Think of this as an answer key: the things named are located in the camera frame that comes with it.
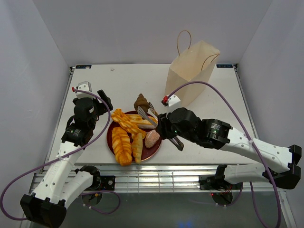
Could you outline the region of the twisted orange pastry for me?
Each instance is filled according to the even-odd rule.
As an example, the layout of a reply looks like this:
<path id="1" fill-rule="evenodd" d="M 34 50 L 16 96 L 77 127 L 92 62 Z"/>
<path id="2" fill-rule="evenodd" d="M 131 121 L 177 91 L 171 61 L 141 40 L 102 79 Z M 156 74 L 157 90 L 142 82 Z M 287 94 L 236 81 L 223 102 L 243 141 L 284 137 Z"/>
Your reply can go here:
<path id="1" fill-rule="evenodd" d="M 121 109 L 116 109 L 115 111 L 113 111 L 113 113 L 111 114 L 111 118 L 128 133 L 133 135 L 141 133 L 141 130 L 138 128 L 138 126 L 132 123 L 130 118 L 125 113 L 123 113 Z"/>

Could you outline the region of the beige paper bag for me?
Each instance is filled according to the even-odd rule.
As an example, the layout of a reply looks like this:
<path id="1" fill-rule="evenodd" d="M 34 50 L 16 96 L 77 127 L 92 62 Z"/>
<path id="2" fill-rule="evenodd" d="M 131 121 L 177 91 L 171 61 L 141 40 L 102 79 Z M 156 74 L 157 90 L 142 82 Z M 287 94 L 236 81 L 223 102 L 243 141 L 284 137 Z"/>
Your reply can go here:
<path id="1" fill-rule="evenodd" d="M 187 32 L 190 37 L 189 46 L 183 52 L 179 49 L 179 38 L 182 32 Z M 178 56 L 172 61 L 169 67 L 164 95 L 169 95 L 179 86 L 187 82 L 209 81 L 220 51 L 204 40 L 194 45 L 191 45 L 191 42 L 192 36 L 189 31 L 183 30 L 178 34 L 176 41 Z M 186 107 L 191 104 L 205 88 L 205 85 L 191 84 L 174 92 L 174 94 L 181 100 L 181 106 Z"/>

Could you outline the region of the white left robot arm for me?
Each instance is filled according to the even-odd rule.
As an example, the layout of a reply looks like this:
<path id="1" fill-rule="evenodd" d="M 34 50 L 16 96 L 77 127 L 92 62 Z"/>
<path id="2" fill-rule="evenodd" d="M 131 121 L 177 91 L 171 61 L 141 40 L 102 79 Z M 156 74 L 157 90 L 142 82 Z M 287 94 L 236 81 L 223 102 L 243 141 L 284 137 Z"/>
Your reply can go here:
<path id="1" fill-rule="evenodd" d="M 100 172 L 94 166 L 76 169 L 76 176 L 66 180 L 75 162 L 91 138 L 99 116 L 110 114 L 113 105 L 103 90 L 98 97 L 76 88 L 73 99 L 74 115 L 67 121 L 56 158 L 31 195 L 24 195 L 20 205 L 26 218 L 48 228 L 58 228 L 63 223 L 70 204 L 85 190 L 99 190 Z"/>

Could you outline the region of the aluminium table front rail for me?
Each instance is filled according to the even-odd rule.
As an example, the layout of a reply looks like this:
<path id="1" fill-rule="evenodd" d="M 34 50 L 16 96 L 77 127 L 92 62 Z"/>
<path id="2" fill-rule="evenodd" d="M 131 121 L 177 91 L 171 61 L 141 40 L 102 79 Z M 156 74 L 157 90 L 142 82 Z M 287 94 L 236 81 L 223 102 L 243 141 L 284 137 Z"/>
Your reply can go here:
<path id="1" fill-rule="evenodd" d="M 200 192 L 199 176 L 216 172 L 216 165 L 97 165 L 104 176 L 115 176 L 117 193 Z"/>

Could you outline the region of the long white baguette roll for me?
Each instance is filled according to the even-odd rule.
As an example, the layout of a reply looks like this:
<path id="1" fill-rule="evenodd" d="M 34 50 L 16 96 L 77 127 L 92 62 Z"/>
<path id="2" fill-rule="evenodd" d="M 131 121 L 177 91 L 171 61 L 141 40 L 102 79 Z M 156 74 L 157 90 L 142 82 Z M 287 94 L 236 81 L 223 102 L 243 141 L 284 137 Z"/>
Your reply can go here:
<path id="1" fill-rule="evenodd" d="M 138 114 L 127 114 L 132 123 L 136 124 L 140 129 L 155 129 L 155 126 Z"/>

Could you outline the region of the metal tongs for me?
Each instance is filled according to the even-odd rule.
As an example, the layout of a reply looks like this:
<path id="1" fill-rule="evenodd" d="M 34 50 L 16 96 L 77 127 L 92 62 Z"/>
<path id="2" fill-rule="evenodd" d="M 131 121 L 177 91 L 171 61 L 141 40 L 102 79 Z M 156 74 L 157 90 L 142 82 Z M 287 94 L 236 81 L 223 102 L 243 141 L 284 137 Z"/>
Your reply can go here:
<path id="1" fill-rule="evenodd" d="M 153 107 L 152 103 L 149 102 L 149 109 L 152 111 L 152 113 L 157 117 L 158 113 L 156 112 L 155 108 Z M 155 123 L 153 120 L 150 119 L 150 117 L 147 115 L 147 113 L 139 106 L 137 108 L 137 113 L 143 118 L 148 120 L 155 128 L 157 128 L 157 123 Z M 169 139 L 169 141 L 179 150 L 182 151 L 184 148 L 184 144 L 178 139 L 178 137 L 173 137 Z"/>

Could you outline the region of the dark red round plate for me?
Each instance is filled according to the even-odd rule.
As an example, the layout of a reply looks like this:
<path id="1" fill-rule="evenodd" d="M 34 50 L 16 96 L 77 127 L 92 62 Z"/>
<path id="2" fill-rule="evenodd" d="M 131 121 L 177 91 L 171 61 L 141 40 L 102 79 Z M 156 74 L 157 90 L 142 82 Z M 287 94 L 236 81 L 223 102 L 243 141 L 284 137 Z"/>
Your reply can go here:
<path id="1" fill-rule="evenodd" d="M 128 112 L 126 112 L 126 114 L 137 114 L 137 113 L 136 113 L 136 111 L 128 111 Z M 107 134 L 106 134 L 107 145 L 108 145 L 109 150 L 112 152 L 113 155 L 114 155 L 114 150 L 113 150 L 113 146 L 112 146 L 112 130 L 116 127 L 120 127 L 120 125 L 118 123 L 114 122 L 114 121 L 111 121 L 110 124 L 109 124 L 108 130 L 107 130 Z M 148 133 L 152 129 L 143 129 L 143 130 Z M 133 139 L 132 139 L 131 134 L 128 133 L 128 136 L 130 138 L 130 143 L 132 143 Z M 155 143 L 155 145 L 153 147 L 147 148 L 144 145 L 144 141 L 145 140 L 143 139 L 141 161 L 145 161 L 145 160 L 150 159 L 158 151 L 158 149 L 160 148 L 161 143 L 162 143 L 161 138 L 159 138 L 158 141 Z"/>

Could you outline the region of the braided orange danish pastry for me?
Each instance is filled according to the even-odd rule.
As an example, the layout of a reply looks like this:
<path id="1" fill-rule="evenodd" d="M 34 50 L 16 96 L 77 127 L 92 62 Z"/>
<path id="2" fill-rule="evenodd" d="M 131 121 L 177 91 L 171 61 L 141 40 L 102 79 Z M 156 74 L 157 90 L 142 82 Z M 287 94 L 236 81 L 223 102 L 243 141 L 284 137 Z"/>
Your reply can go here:
<path id="1" fill-rule="evenodd" d="M 130 138 L 127 131 L 121 127 L 115 127 L 112 130 L 112 148 L 118 164 L 131 165 L 133 158 Z"/>

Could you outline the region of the pink sugared bun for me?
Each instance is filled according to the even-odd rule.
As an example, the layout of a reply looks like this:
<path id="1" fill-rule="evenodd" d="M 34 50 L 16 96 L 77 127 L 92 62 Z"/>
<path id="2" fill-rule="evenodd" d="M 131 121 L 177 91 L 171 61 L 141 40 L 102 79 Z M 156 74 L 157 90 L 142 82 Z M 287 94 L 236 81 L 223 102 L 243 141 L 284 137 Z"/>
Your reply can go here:
<path id="1" fill-rule="evenodd" d="M 145 137 L 145 147 L 152 148 L 157 141 L 160 139 L 160 135 L 156 132 L 156 130 L 149 131 Z"/>

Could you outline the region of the brown chocolate croissant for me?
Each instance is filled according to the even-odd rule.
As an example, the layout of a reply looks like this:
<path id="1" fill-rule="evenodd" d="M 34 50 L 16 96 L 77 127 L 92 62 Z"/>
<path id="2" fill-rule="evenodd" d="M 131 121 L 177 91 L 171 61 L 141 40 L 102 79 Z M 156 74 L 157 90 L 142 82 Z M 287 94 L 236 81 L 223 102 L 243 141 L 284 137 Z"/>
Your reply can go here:
<path id="1" fill-rule="evenodd" d="M 149 110 L 149 102 L 147 101 L 147 99 L 143 96 L 143 94 L 139 94 L 136 101 L 134 102 L 134 109 L 135 111 L 138 110 L 138 107 L 141 107 L 145 113 L 148 113 Z"/>

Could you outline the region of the small pale baguette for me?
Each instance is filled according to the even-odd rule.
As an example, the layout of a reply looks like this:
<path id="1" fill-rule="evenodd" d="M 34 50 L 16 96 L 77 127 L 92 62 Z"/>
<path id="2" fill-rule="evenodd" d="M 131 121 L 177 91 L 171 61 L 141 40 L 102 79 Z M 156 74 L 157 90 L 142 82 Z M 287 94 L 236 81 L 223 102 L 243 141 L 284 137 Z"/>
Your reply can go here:
<path id="1" fill-rule="evenodd" d="M 137 164 L 141 163 L 142 151 L 143 151 L 143 137 L 142 133 L 135 135 L 133 142 L 131 143 L 132 155 Z"/>

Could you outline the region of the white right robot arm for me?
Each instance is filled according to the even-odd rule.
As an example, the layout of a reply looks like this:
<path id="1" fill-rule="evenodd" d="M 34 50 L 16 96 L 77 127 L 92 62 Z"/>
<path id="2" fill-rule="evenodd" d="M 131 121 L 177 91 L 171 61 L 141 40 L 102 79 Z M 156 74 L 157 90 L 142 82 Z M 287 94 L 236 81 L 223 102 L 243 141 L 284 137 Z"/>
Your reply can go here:
<path id="1" fill-rule="evenodd" d="M 183 143 L 178 136 L 203 148 L 232 152 L 255 161 L 247 165 L 220 165 L 213 176 L 201 178 L 202 189 L 225 189 L 242 182 L 269 182 L 291 190 L 301 178 L 298 166 L 302 149 L 297 145 L 280 147 L 249 138 L 230 124 L 217 119 L 200 119 L 186 108 L 158 115 L 156 132 L 170 140 L 178 150 Z"/>

